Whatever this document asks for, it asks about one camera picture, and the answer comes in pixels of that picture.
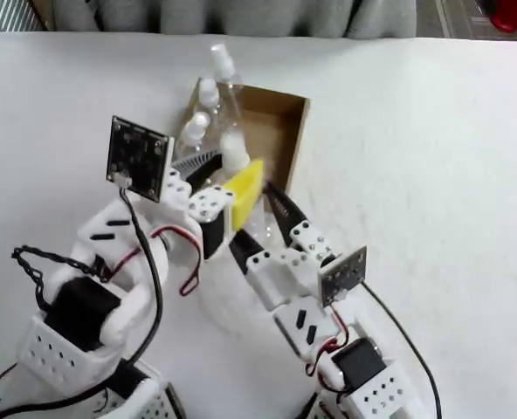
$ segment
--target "plastic bottle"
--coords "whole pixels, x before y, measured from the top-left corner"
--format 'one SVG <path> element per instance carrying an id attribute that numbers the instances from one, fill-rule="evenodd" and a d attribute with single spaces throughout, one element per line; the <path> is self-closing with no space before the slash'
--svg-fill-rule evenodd
<path id="1" fill-rule="evenodd" d="M 220 93 L 214 79 L 201 79 L 198 83 L 198 102 L 195 112 L 206 112 L 210 116 L 210 125 L 206 134 L 207 148 L 219 148 L 220 134 L 220 113 L 223 111 Z"/>
<path id="2" fill-rule="evenodd" d="M 241 120 L 241 107 L 237 100 L 237 94 L 243 88 L 243 81 L 237 72 L 233 59 L 227 51 L 225 44 L 215 44 L 211 47 L 214 58 L 214 72 L 216 81 L 225 83 L 227 87 L 226 102 L 232 113 L 232 124 L 238 124 Z"/>
<path id="3" fill-rule="evenodd" d="M 245 147 L 245 134 L 240 127 L 231 127 L 222 134 L 220 148 L 225 180 L 231 179 L 251 162 Z"/>
<path id="4" fill-rule="evenodd" d="M 222 149 L 222 169 L 224 171 L 223 182 L 246 168 L 251 162 L 251 157 L 245 147 L 245 135 L 240 127 L 232 127 L 224 132 L 220 140 Z M 247 222 L 246 231 L 259 243 L 264 243 L 270 236 L 270 229 L 266 227 L 265 202 L 261 196 L 255 203 Z"/>
<path id="5" fill-rule="evenodd" d="M 194 153 L 204 151 L 204 136 L 210 124 L 210 116 L 205 112 L 196 112 L 183 127 L 176 143 L 176 158 L 181 159 Z"/>

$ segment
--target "black cable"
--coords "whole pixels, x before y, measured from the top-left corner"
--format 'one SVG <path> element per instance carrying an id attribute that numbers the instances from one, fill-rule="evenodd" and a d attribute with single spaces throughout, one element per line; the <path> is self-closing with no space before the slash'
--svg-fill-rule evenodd
<path id="1" fill-rule="evenodd" d="M 369 285 L 367 285 L 364 281 L 362 281 L 362 285 L 365 287 L 365 290 L 371 295 L 371 297 L 373 297 L 373 299 L 379 304 L 379 306 L 381 306 L 381 308 L 387 313 L 387 315 L 396 325 L 396 327 L 398 328 L 406 342 L 408 342 L 408 345 L 410 346 L 414 355 L 416 355 L 417 360 L 422 365 L 422 368 L 427 374 L 427 378 L 429 378 L 430 380 L 431 390 L 433 390 L 433 397 L 435 397 L 435 410 L 437 412 L 437 419 L 443 419 L 443 414 L 441 413 L 441 398 L 439 397 L 437 383 L 435 382 L 433 373 L 431 372 L 428 365 L 425 363 L 424 357 L 419 353 L 419 351 L 416 348 L 416 345 L 414 345 L 414 342 L 412 342 L 412 339 L 410 339 L 410 336 L 406 333 L 406 331 L 404 330 L 398 319 L 395 317 L 395 315 L 392 313 L 392 311 L 383 303 L 379 296 L 375 294 L 375 292 L 369 287 Z"/>
<path id="2" fill-rule="evenodd" d="M 108 403 L 109 403 L 109 390 L 106 388 L 105 389 L 105 401 L 103 402 L 103 405 L 99 409 L 94 410 L 93 412 L 94 413 L 102 412 L 103 409 L 107 407 Z"/>
<path id="3" fill-rule="evenodd" d="M 163 296 L 162 296 L 162 283 L 160 282 L 160 277 L 157 271 L 157 267 L 155 265 L 154 256 L 152 255 L 152 251 L 150 250 L 150 245 L 146 235 L 142 231 L 140 224 L 138 223 L 138 217 L 134 212 L 134 208 L 132 203 L 128 200 L 128 196 L 124 189 L 121 189 L 119 195 L 122 201 L 127 205 L 128 211 L 130 212 L 130 216 L 132 218 L 134 231 L 136 232 L 136 237 L 140 241 L 140 245 L 142 247 L 142 251 L 148 260 L 148 265 L 150 268 L 150 273 L 152 274 L 152 280 L 154 282 L 155 288 L 155 302 L 156 302 L 156 310 L 155 310 L 155 319 L 152 327 L 150 328 L 148 335 L 139 346 L 139 348 L 134 352 L 134 354 L 127 360 L 126 366 L 133 366 L 142 356 L 144 351 L 148 348 L 149 344 L 152 342 L 157 329 L 162 321 L 162 313 L 163 313 Z M 35 412 L 35 411 L 46 411 L 46 410 L 54 410 L 54 409 L 62 409 L 67 408 L 68 406 L 72 406 L 73 404 L 83 402 L 84 400 L 89 399 L 97 395 L 99 392 L 105 390 L 108 387 L 108 383 L 111 381 L 111 377 L 102 381 L 99 384 L 83 391 L 78 395 L 74 395 L 72 397 L 68 397 L 63 400 L 59 400 L 57 402 L 48 402 L 48 403 L 30 403 L 23 404 L 21 406 L 15 406 L 13 408 L 8 408 L 6 410 L 0 411 L 0 419 L 3 419 L 8 416 L 16 415 L 18 413 L 25 412 Z"/>
<path id="4" fill-rule="evenodd" d="M 142 251 L 148 260 L 148 265 L 150 267 L 150 273 L 152 274 L 152 281 L 154 282 L 154 290 L 155 290 L 155 318 L 154 323 L 150 327 L 148 335 L 146 339 L 142 342 L 140 347 L 134 352 L 134 354 L 127 361 L 128 365 L 134 365 L 135 362 L 139 360 L 144 351 L 148 348 L 149 344 L 152 342 L 155 334 L 157 333 L 157 329 L 160 326 L 160 322 L 162 321 L 163 314 L 163 296 L 162 296 L 162 283 L 160 282 L 160 276 L 157 272 L 157 267 L 155 266 L 154 256 L 152 255 L 152 251 L 150 250 L 150 244 L 144 231 L 142 231 L 140 225 L 138 224 L 138 218 L 136 217 L 136 213 L 134 212 L 133 204 L 128 200 L 127 192 L 125 189 L 120 189 L 119 195 L 122 201 L 127 205 L 128 211 L 130 212 L 130 216 L 133 221 L 134 230 L 136 232 L 136 236 L 138 237 L 138 241 L 140 242 L 140 246 L 142 247 Z"/>

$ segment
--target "cardboard box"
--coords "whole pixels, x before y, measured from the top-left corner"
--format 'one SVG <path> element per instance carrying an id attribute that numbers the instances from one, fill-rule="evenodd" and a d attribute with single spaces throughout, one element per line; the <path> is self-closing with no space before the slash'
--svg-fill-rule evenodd
<path id="1" fill-rule="evenodd" d="M 225 86 L 219 85 L 225 96 Z M 198 101 L 198 83 L 192 93 L 181 127 L 191 118 Z M 259 87 L 244 86 L 238 94 L 242 126 L 252 159 L 265 161 L 266 179 L 287 190 L 300 148 L 309 99 Z"/>

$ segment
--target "metal chain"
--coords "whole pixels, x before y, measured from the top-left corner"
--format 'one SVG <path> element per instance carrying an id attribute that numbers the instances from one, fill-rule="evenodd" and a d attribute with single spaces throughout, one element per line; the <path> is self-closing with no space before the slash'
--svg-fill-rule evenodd
<path id="1" fill-rule="evenodd" d="M 57 253 L 51 253 L 49 251 L 42 251 L 37 247 L 31 247 L 27 244 L 17 247 L 12 252 L 12 258 L 16 259 L 17 264 L 19 264 L 24 272 L 31 278 L 31 280 L 35 283 L 35 298 L 38 302 L 38 306 L 41 310 L 47 311 L 51 305 L 45 301 L 43 297 L 43 288 L 45 284 L 43 283 L 43 272 L 39 269 L 35 269 L 31 264 L 22 257 L 22 253 L 29 253 L 31 255 L 35 255 L 39 258 L 49 259 L 52 262 L 57 264 L 67 264 L 74 269 L 78 269 L 85 275 L 93 275 L 100 279 L 104 279 L 104 277 L 100 274 L 100 271 L 95 270 L 92 266 L 84 264 L 76 259 L 66 258 L 64 256 L 60 256 Z"/>

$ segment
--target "white tabletop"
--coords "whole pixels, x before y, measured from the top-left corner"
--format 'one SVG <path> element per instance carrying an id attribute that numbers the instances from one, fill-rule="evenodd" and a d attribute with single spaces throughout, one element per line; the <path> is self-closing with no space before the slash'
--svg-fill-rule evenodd
<path id="1" fill-rule="evenodd" d="M 69 251 L 115 193 L 111 115 L 172 131 L 213 39 L 0 34 L 0 371 L 35 307 L 11 250 Z M 369 247 L 368 281 L 430 364 L 445 417 L 517 418 L 517 43 L 228 43 L 247 84 L 311 98 L 291 195 L 340 250 Z M 365 304 L 433 410 L 408 347 Z M 166 289 L 164 316 L 146 358 L 188 417 L 290 418 L 308 398 L 241 278 L 188 299 Z"/>

